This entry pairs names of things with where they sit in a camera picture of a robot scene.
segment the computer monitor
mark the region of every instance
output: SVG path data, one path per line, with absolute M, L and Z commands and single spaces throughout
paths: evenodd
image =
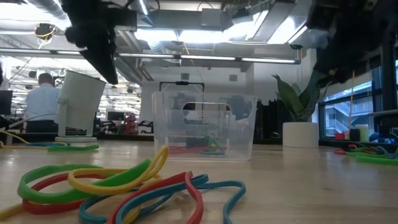
M 12 103 L 12 91 L 0 90 L 0 114 L 10 115 Z
M 124 121 L 124 112 L 109 111 L 107 120 L 108 121 Z

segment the potted plant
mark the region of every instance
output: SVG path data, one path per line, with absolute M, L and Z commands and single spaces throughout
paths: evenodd
M 293 118 L 293 122 L 283 125 L 283 145 L 288 147 L 318 147 L 318 124 L 310 121 L 317 103 L 326 95 L 326 89 L 321 94 L 319 81 L 326 75 L 313 71 L 310 81 L 304 91 L 297 84 L 290 86 L 282 81 L 278 75 L 273 75 L 277 80 L 277 97 L 282 100 Z

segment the table surface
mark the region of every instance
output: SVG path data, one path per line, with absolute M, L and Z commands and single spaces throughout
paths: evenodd
M 94 164 L 129 168 L 153 158 L 153 142 L 103 141 L 97 152 L 47 153 L 31 149 L 0 150 L 0 209 L 20 203 L 16 193 L 20 177 L 48 164 Z M 209 174 L 210 182 L 242 180 L 247 193 L 231 212 L 234 224 L 345 224 L 398 223 L 398 167 L 358 164 L 352 158 L 334 155 L 331 148 L 292 149 L 254 146 L 247 162 L 168 161 L 164 177 L 192 170 Z M 66 182 L 44 189 L 56 192 Z M 235 188 L 203 193 L 202 223 L 222 223 L 224 203 Z M 90 208 L 105 215 L 123 198 L 118 195 Z M 186 192 L 172 197 L 152 215 L 135 223 L 185 223 L 195 208 Z M 79 223 L 77 211 L 48 216 L 22 213 L 5 223 Z

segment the white planter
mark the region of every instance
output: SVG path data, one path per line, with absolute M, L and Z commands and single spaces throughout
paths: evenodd
M 311 122 L 286 122 L 283 143 L 287 147 L 317 148 L 319 146 L 318 124 Z

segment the wooden table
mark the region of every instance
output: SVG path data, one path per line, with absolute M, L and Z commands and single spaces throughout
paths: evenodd
M 47 153 L 36 150 L 0 151 L 0 209 L 19 203 L 20 177 L 47 164 L 95 164 L 129 168 L 144 158 L 153 158 L 153 142 L 100 142 L 98 152 Z M 242 180 L 247 193 L 231 212 L 234 224 L 346 224 L 398 223 L 398 167 L 357 164 L 333 154 L 331 149 L 284 149 L 254 146 L 249 162 L 168 161 L 164 177 L 186 170 L 207 173 L 210 182 Z M 45 189 L 68 188 L 62 183 Z M 224 203 L 234 188 L 203 193 L 202 223 L 222 223 Z M 105 215 L 123 196 L 105 200 L 90 212 Z M 187 193 L 172 197 L 161 209 L 136 223 L 185 223 L 195 208 Z M 78 223 L 77 212 L 34 216 L 20 214 L 5 223 Z

